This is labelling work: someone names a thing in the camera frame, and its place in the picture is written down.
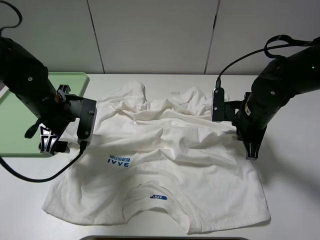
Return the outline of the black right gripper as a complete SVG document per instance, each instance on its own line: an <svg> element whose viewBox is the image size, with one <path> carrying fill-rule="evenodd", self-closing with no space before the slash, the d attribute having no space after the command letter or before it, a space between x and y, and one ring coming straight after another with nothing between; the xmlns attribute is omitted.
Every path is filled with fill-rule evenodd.
<svg viewBox="0 0 320 240"><path fill-rule="evenodd" d="M269 123L269 98L266 93L246 92L242 101L227 101L225 120L236 126L238 141L242 141L246 160L257 160Z"/></svg>

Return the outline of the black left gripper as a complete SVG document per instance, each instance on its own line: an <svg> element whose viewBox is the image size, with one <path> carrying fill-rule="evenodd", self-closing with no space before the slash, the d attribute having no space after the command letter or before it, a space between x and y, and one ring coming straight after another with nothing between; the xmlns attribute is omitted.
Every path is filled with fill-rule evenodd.
<svg viewBox="0 0 320 240"><path fill-rule="evenodd" d="M80 117L82 98L70 94L69 85L60 85L57 90L57 102L48 107L47 113L42 114L39 131L39 150L41 153L69 153L67 141L58 141L69 123Z"/></svg>

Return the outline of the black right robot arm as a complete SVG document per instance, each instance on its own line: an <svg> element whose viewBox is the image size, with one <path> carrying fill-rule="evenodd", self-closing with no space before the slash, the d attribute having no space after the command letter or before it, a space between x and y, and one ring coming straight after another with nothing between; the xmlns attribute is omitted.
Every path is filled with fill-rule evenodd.
<svg viewBox="0 0 320 240"><path fill-rule="evenodd" d="M237 139L246 150L246 159L256 160L267 125L290 99L320 88L320 39L296 40L288 35L276 35L266 43L283 41L303 50L285 57L263 51L271 62L254 80L251 91L242 101L226 102L227 121L236 127Z"/></svg>

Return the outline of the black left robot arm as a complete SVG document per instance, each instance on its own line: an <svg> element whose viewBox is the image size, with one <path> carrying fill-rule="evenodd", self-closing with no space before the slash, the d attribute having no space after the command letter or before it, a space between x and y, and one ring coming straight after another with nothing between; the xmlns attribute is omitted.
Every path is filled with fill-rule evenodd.
<svg viewBox="0 0 320 240"><path fill-rule="evenodd" d="M25 132L31 139L40 131L42 152L68 153L68 143L60 137L78 117L75 109L81 97L71 94L68 85L56 89L49 71L37 58L10 38L0 39L0 80L35 115L36 122Z"/></svg>

